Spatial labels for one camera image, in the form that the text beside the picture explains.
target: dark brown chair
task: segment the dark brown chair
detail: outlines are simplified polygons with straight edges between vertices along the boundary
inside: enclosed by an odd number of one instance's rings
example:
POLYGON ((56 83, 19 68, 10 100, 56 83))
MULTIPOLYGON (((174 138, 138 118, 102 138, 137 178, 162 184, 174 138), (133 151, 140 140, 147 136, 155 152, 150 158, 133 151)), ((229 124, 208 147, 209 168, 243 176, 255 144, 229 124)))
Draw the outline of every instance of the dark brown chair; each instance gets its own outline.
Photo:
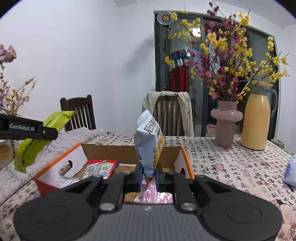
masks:
POLYGON ((86 127, 89 130, 96 128, 91 95, 88 95, 86 98, 78 97, 69 100, 66 100, 66 98, 61 98, 60 103, 62 111, 76 111, 76 113, 71 117, 71 120, 66 124, 66 131, 81 127, 86 127))
POLYGON ((156 101, 153 117, 164 136, 184 136, 181 108, 177 96, 160 96, 156 101))

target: thermos handle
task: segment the thermos handle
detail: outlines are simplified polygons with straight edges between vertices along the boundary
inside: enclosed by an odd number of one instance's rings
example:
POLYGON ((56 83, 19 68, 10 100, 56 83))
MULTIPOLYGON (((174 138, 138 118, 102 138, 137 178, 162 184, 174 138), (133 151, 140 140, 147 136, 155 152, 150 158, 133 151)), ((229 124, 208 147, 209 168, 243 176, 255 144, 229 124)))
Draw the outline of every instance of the thermos handle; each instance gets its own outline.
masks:
POLYGON ((279 98, 278 98, 276 90, 269 90, 268 89, 267 92, 271 92, 272 94, 275 95, 275 98, 276 98, 276 105, 275 105, 274 109, 271 112, 271 115, 270 115, 270 118, 271 118, 271 117, 274 116, 274 113, 276 112, 276 108, 277 108, 277 105, 278 105, 278 102, 279 102, 279 98))

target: green snack bag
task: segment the green snack bag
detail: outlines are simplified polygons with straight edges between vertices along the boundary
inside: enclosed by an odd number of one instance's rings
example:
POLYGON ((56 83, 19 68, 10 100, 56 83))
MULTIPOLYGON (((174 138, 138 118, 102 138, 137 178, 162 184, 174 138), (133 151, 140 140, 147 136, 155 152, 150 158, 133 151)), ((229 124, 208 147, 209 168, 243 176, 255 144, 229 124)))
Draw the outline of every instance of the green snack bag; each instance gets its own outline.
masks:
MULTIPOLYGON (((43 122, 43 126, 52 127, 60 132, 68 123, 75 111, 59 111, 52 113, 43 122)), ((34 140, 26 139, 16 151, 15 154, 15 170, 26 173, 26 167, 34 163, 35 158, 52 140, 34 140)))

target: wall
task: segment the wall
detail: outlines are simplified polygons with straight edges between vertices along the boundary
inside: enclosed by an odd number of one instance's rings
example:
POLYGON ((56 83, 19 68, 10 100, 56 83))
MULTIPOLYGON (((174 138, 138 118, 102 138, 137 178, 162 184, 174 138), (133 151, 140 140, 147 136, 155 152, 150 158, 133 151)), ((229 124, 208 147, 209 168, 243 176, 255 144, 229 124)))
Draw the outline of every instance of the wall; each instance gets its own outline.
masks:
MULTIPOLYGON (((238 7, 217 2, 225 15, 238 7)), ((118 8, 111 0, 25 0, 0 20, 0 43, 17 59, 5 77, 14 85, 35 76, 20 113, 43 120, 62 97, 93 96, 97 128, 133 134, 148 91, 155 90, 154 10, 205 13, 208 1, 154 0, 118 8)), ((250 13, 251 25, 271 35, 280 28, 250 13)))
POLYGON ((291 65, 281 65, 280 68, 287 68, 290 77, 282 78, 280 84, 281 109, 279 115, 278 129, 276 137, 285 143, 288 152, 296 153, 296 50, 294 48, 296 38, 296 24, 282 29, 276 36, 276 44, 281 47, 282 56, 288 55, 288 63, 291 65))

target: beige jacket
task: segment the beige jacket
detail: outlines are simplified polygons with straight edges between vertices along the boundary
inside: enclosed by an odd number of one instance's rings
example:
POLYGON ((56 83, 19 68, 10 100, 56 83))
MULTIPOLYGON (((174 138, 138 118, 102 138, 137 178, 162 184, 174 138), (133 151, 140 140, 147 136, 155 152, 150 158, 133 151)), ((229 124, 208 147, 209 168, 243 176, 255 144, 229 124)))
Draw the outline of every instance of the beige jacket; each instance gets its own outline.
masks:
POLYGON ((193 137, 194 129, 192 122, 192 109, 191 109, 191 101, 189 94, 187 92, 170 92, 170 91, 161 91, 161 92, 148 92, 146 95, 143 104, 142 111, 149 110, 153 115, 154 107, 156 101, 160 96, 177 96, 178 102, 181 108, 182 113, 182 122, 185 136, 193 137))

